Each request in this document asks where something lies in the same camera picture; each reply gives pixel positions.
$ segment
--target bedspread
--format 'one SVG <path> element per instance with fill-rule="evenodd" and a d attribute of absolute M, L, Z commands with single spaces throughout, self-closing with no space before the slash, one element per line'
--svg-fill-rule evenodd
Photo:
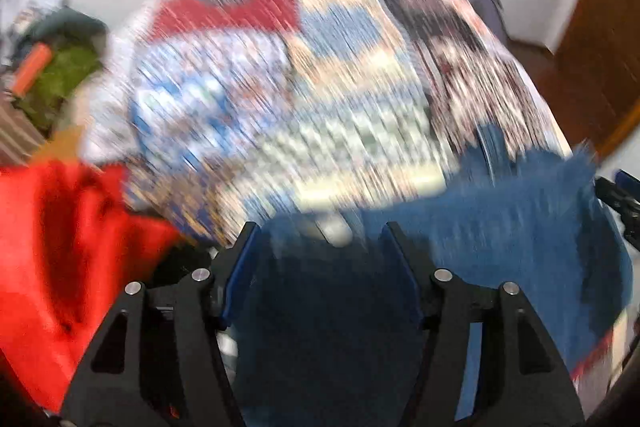
<path fill-rule="evenodd" d="M 153 0 L 110 41 L 81 155 L 127 198 L 232 241 L 283 212 L 432 194 L 497 124 L 559 151 L 522 67 L 466 0 Z"/>

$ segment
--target dark blue fabric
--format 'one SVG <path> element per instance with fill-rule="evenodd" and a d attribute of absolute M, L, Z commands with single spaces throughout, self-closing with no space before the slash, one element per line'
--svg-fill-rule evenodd
<path fill-rule="evenodd" d="M 594 197 L 589 155 L 531 151 L 508 164 L 499 134 L 483 132 L 490 143 L 469 151 L 444 194 L 350 212 L 348 247 L 309 237 L 314 216 L 263 227 L 264 254 L 233 332 L 234 392 L 250 427 L 398 423 L 425 333 L 385 272 L 378 237 L 387 221 L 467 282 L 517 282 L 569 369 L 596 347 L 630 299 L 632 272 Z M 472 409 L 479 347 L 474 328 L 459 416 Z"/>

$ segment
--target silver screw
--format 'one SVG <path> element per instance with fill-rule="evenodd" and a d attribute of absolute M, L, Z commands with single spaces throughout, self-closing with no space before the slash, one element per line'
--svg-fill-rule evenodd
<path fill-rule="evenodd" d="M 124 291 L 129 295 L 135 295 L 141 289 L 142 289 L 142 284 L 140 284 L 138 281 L 130 282 L 129 284 L 124 286 Z"/>
<path fill-rule="evenodd" d="M 449 282 L 453 279 L 453 274 L 446 268 L 438 268 L 433 275 L 440 282 Z"/>
<path fill-rule="evenodd" d="M 191 272 L 191 278 L 194 281 L 204 281 L 205 279 L 209 278 L 209 275 L 210 272 L 206 268 L 198 268 L 197 270 Z"/>
<path fill-rule="evenodd" d="M 506 282 L 502 285 L 502 289 L 509 295 L 517 295 L 520 292 L 520 286 L 514 282 Z"/>

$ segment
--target blue jeans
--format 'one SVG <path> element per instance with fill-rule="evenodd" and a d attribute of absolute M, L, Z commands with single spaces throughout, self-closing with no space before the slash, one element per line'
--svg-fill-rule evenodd
<path fill-rule="evenodd" d="M 512 163 L 495 127 L 479 137 L 443 194 L 345 212 L 354 233 L 347 247 L 309 237 L 313 215 L 263 227 L 265 254 L 233 332 L 234 392 L 247 425 L 398 424 L 427 333 L 385 272 L 378 238 L 387 221 L 467 282 L 515 281 L 570 370 L 612 327 L 630 299 L 632 270 L 594 196 L 589 154 L 562 160 L 532 150 Z M 458 417 L 471 413 L 476 391 L 475 326 Z"/>

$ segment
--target orange cloth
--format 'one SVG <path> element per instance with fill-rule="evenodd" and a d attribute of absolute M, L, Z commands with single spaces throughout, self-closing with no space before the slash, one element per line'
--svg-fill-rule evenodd
<path fill-rule="evenodd" d="M 0 349 L 53 411 L 116 296 L 178 238 L 126 211 L 124 172 L 53 161 L 0 173 Z"/>

